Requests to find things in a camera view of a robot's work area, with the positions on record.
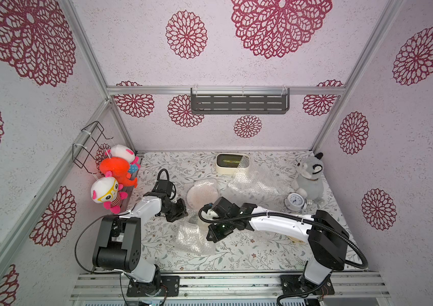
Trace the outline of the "bubble wrap sheet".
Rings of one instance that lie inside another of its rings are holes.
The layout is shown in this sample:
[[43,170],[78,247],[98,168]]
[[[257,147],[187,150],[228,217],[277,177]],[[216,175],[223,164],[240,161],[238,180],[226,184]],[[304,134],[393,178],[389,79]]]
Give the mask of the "bubble wrap sheet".
[[284,209],[288,194],[289,186],[278,172],[247,157],[222,191],[222,196],[237,205],[252,203],[277,211]]

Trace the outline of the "cream dinner plate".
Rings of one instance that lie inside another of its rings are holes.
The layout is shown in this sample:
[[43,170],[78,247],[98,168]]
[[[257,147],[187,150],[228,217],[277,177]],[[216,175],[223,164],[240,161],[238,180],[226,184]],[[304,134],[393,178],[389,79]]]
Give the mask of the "cream dinner plate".
[[292,237],[292,236],[288,236],[289,239],[297,244],[307,244],[308,243],[308,237]]

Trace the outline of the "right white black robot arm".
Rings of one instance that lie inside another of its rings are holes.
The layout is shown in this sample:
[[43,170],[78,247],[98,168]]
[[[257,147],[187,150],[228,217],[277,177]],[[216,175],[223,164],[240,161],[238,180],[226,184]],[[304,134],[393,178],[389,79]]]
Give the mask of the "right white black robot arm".
[[238,206],[224,197],[209,203],[198,212],[207,224],[206,239],[217,243],[234,230],[273,232],[308,243],[313,257],[303,272],[302,282],[319,285],[333,271],[342,271],[346,265],[349,234],[323,210],[313,215],[291,215],[275,212],[252,203]]

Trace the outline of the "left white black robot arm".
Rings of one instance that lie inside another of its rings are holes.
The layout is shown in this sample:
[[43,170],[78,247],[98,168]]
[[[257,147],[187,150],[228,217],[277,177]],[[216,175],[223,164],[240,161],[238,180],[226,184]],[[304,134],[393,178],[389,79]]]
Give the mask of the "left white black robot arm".
[[171,201],[165,193],[146,193],[126,215],[102,218],[92,257],[93,266],[122,272],[139,283],[152,283],[160,274],[158,266],[142,258],[145,224],[157,214],[173,223],[187,217],[183,199]]

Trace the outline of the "pink plate in bubble wrap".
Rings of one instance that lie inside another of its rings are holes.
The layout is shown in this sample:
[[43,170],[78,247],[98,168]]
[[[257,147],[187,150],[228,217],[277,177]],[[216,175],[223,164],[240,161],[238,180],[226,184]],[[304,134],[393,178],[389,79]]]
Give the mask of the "pink plate in bubble wrap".
[[186,203],[193,210],[199,210],[203,206],[215,203],[220,197],[220,188],[216,179],[209,178],[196,181],[188,190]]

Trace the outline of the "cream box with dark lid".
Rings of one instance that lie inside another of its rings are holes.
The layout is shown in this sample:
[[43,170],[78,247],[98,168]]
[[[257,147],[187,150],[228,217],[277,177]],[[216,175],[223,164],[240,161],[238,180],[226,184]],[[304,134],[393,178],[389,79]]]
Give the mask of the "cream box with dark lid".
[[220,175],[234,175],[237,169],[248,168],[250,157],[240,153],[220,153],[216,155],[216,173]]

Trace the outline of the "red octopus plush toy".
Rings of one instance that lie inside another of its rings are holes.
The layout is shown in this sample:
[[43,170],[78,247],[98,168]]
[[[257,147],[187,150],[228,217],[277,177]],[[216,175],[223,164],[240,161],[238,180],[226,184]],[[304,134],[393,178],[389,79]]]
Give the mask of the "red octopus plush toy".
[[118,157],[105,158],[100,162],[100,172],[105,177],[114,177],[120,184],[126,187],[137,187],[137,178],[131,179],[132,175],[128,172],[130,164]]

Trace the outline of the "white plush with yellow glasses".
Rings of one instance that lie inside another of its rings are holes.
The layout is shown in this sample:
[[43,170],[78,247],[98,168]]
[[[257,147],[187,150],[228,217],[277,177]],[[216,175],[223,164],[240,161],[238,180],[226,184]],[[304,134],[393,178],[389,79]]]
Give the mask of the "white plush with yellow glasses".
[[106,210],[113,214],[122,211],[122,202],[128,198],[128,193],[122,191],[124,185],[119,183],[108,171],[103,178],[97,179],[90,188],[90,196],[95,203],[103,204]]

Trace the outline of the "small white round clock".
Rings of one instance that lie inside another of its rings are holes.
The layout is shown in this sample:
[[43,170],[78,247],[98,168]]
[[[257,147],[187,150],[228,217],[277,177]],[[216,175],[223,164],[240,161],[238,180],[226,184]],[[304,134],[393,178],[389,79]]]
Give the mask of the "small white round clock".
[[302,213],[307,208],[308,203],[307,203],[307,199],[305,199],[300,194],[290,193],[285,198],[285,206],[287,209],[293,212]]

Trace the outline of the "white pink plush top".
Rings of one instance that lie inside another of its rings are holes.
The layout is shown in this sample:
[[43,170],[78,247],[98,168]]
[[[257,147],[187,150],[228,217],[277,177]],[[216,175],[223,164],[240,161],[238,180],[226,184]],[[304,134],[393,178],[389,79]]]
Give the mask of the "white pink plush top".
[[136,173],[140,168],[139,157],[136,156],[136,153],[133,150],[124,145],[112,146],[105,152],[105,155],[108,157],[118,157],[126,160],[130,165],[130,169],[128,170],[130,174]]

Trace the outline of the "grey raccoon plush toy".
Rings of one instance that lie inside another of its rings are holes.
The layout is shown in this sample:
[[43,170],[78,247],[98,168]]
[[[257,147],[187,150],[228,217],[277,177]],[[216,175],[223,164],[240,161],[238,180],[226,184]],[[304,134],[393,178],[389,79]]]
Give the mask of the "grey raccoon plush toy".
[[323,201],[323,153],[317,153],[297,164],[297,176],[291,188],[307,201],[320,203]]

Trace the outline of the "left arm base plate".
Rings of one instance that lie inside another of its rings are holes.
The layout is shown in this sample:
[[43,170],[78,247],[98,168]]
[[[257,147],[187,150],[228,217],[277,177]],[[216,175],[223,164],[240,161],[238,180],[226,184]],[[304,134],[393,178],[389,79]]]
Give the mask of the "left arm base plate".
[[177,297],[179,295],[180,276],[159,275],[150,283],[131,280],[127,289],[128,297]]

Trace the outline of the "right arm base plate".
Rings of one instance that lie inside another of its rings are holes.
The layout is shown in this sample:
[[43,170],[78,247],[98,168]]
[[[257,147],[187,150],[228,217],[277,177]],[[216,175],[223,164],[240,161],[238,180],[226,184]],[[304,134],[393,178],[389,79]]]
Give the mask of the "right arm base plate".
[[303,275],[280,275],[281,287],[285,297],[308,297],[309,295],[325,296],[335,293],[331,273],[319,284],[306,280]]

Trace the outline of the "grey metal wall shelf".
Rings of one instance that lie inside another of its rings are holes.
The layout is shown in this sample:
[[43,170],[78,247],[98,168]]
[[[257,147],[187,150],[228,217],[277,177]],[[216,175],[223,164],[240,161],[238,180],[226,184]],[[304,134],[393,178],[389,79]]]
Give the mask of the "grey metal wall shelf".
[[199,94],[190,92],[195,115],[284,115],[290,109],[290,94]]

